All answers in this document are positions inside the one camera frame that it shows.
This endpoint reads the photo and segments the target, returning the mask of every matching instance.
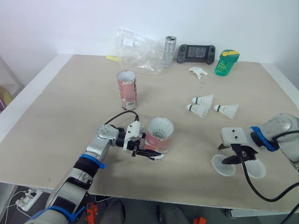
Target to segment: beige tabletop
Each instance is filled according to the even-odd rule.
[[[209,73],[201,80],[188,73],[200,66]],[[112,147],[107,168],[95,176],[90,193],[163,202],[259,210],[291,210],[299,200],[294,189],[275,203],[263,201],[247,184],[242,168],[224,177],[213,170],[223,127],[259,126],[272,116],[298,110],[259,63],[235,64],[230,74],[214,74],[216,62],[174,63],[156,77],[137,74],[143,125],[155,116],[173,121],[172,146],[163,161],[131,157]],[[116,74],[118,64],[101,56],[73,56],[27,109],[0,144],[0,181],[53,189],[74,165],[100,125],[123,111]],[[192,97],[213,93],[214,105],[239,104],[233,120],[210,111],[201,119],[186,110]],[[126,114],[112,124],[126,127]],[[233,155],[231,149],[221,151]],[[258,154],[267,175],[252,180],[266,197],[276,197],[298,181],[298,172],[280,151]]]

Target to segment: silver can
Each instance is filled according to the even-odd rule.
[[[167,36],[165,40],[164,50],[164,67],[171,67],[174,50],[176,48],[177,38],[174,36]]]

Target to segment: yellow object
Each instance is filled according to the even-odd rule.
[[[119,62],[120,61],[120,59],[118,57],[111,56],[111,55],[107,55],[106,59],[114,61],[114,62]]]
[[[5,106],[10,104],[10,102],[13,100],[9,91],[6,90],[3,86],[0,86],[0,98],[4,101]]]
[[[223,56],[227,56],[227,55],[239,55],[240,53],[236,50],[232,50],[232,51],[223,51],[222,55]]]

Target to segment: table edge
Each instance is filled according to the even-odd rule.
[[[0,143],[72,56],[59,54],[54,57],[0,114]]]
[[[270,76],[277,82],[280,88],[292,100],[299,110],[299,90],[290,82],[290,80],[274,65],[271,63],[261,63]]]

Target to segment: clear plastic bag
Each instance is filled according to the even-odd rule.
[[[117,57],[124,70],[157,75],[164,68],[164,47],[143,35],[126,30],[117,31]]]

